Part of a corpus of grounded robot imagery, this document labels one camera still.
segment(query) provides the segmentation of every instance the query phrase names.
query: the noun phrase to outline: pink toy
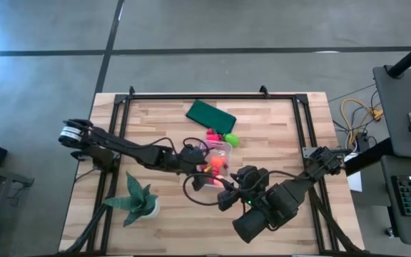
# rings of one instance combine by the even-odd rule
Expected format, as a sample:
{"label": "pink toy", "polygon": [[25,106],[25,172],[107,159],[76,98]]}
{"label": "pink toy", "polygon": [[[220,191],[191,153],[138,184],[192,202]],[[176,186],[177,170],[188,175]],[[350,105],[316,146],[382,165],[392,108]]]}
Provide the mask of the pink toy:
{"label": "pink toy", "polygon": [[208,128],[206,134],[207,136],[205,136],[205,139],[207,140],[221,141],[223,139],[223,136],[221,136],[219,133],[216,133],[213,128]]}
{"label": "pink toy", "polygon": [[208,134],[205,139],[210,141],[220,141],[220,136],[218,134]]}

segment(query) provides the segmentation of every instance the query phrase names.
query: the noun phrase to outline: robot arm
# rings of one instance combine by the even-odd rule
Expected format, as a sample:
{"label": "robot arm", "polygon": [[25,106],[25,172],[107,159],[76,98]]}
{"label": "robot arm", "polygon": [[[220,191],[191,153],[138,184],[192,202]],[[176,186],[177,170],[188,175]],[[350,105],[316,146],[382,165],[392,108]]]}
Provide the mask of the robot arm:
{"label": "robot arm", "polygon": [[[93,157],[96,165],[113,167],[115,157],[112,151],[115,151],[134,158],[140,165],[149,169],[177,174],[185,173],[188,175],[187,180],[193,178],[193,188],[196,191],[202,188],[206,179],[212,177],[196,170],[198,164],[206,163],[204,152],[198,147],[184,144],[182,151],[177,153],[172,142],[172,147],[155,145],[163,139],[170,140],[169,138],[161,138],[156,142],[141,146],[111,135],[102,128],[93,126],[87,120],[71,119],[65,121],[65,124],[59,137],[60,143],[69,148],[79,149],[80,153]],[[233,221],[238,235],[246,243],[250,243],[264,228],[275,231],[294,218],[298,213],[298,207],[304,202],[305,193],[324,175],[339,174],[341,161],[337,155],[326,147],[318,148],[307,158],[306,169],[298,176],[282,171],[268,171],[264,168],[246,166],[239,169],[237,173],[231,174],[233,180],[239,185],[238,188],[225,179],[214,178],[222,182],[225,188],[218,194],[216,204],[221,211],[226,211],[239,199],[251,206],[249,211]],[[281,184],[276,183],[266,190],[271,173],[283,173],[292,176],[293,179],[285,180]],[[89,224],[88,227],[95,225],[96,222]],[[85,238],[81,236],[80,242],[75,243],[71,248],[74,251],[79,250]]]}
{"label": "robot arm", "polygon": [[[173,147],[158,146],[153,143],[138,145],[95,127],[90,121],[69,119],[60,134],[59,141],[63,146],[76,148],[80,152],[72,153],[91,156],[95,165],[110,169],[115,160],[112,151],[134,158],[140,165],[157,171],[197,173],[196,166],[204,164],[204,152],[196,146],[185,145],[180,153]],[[204,178],[195,178],[193,187],[196,191],[204,185]]]}

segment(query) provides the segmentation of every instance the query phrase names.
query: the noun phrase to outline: wooden tabletop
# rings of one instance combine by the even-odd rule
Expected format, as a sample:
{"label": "wooden tabletop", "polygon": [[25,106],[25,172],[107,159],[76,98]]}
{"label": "wooden tabletop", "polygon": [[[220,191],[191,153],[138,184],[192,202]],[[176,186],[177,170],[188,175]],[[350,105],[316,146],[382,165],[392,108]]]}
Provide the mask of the wooden tabletop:
{"label": "wooden tabletop", "polygon": [[[307,94],[318,145],[336,147],[338,143],[326,94]],[[108,129],[114,96],[97,94],[91,113],[91,121],[95,126]],[[291,101],[225,99],[205,102],[237,117],[233,133],[239,136],[240,145],[233,149],[230,172],[235,173],[246,165],[292,174],[299,174],[303,170]],[[125,138],[145,144],[167,136],[172,138],[178,150],[182,149],[182,140],[186,137],[205,138],[206,129],[185,117],[192,103],[193,100],[132,100]],[[307,136],[304,112],[302,106],[300,108],[304,134]],[[81,163],[77,176],[90,169],[91,163]],[[128,196],[126,171],[135,176],[142,186],[151,183],[152,193],[159,196],[161,210],[155,219],[137,220],[124,228],[127,212],[114,209],[107,254],[252,255],[318,252],[307,195],[295,218],[275,232],[265,229],[247,244],[239,238],[231,223],[243,213],[240,203],[225,212],[219,211],[217,206],[199,206],[183,195],[181,183],[185,176],[147,170],[127,156],[122,159],[116,196]],[[90,221],[98,178],[97,171],[76,182],[59,250],[68,248]],[[275,174],[270,177],[270,184],[285,179]],[[338,176],[326,176],[325,180],[335,220],[356,246],[364,248],[345,172]],[[188,192],[200,201],[212,202],[216,201],[220,189],[204,188],[194,192],[188,185]],[[96,237],[98,247],[102,223],[103,218]],[[328,230],[324,220],[321,225],[328,246]]]}

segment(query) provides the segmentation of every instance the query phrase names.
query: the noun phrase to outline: artificial plant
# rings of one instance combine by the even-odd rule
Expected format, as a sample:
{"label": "artificial plant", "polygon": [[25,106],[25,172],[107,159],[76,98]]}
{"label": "artificial plant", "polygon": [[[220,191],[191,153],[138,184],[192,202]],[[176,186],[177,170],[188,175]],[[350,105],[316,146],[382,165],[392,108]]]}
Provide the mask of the artificial plant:
{"label": "artificial plant", "polygon": [[126,185],[130,196],[108,198],[104,201],[104,204],[108,206],[129,211],[123,227],[131,225],[141,216],[150,214],[154,210],[158,198],[158,196],[150,194],[150,184],[142,189],[139,181],[128,172],[126,172]]}

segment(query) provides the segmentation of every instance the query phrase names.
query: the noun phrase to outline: concrete floor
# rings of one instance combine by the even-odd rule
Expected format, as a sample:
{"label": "concrete floor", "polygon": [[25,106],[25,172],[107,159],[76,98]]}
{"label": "concrete floor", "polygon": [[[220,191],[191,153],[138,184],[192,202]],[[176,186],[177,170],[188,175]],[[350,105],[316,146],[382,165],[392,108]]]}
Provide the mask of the concrete floor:
{"label": "concrete floor", "polygon": [[[105,49],[117,0],[0,1],[0,51]],[[410,0],[126,0],[114,49],[411,46]],[[325,91],[329,99],[373,83],[372,67],[406,52],[113,56],[104,92]],[[36,178],[8,204],[0,256],[55,253],[77,163],[57,137],[88,118],[102,56],[0,57],[0,146],[6,167]],[[375,87],[351,96],[367,103]],[[345,97],[330,102],[333,118]],[[347,106],[351,115],[355,106]],[[385,122],[368,126],[378,141]],[[340,144],[345,135],[338,132]],[[356,204],[367,250],[411,256],[388,239],[386,210]]]}

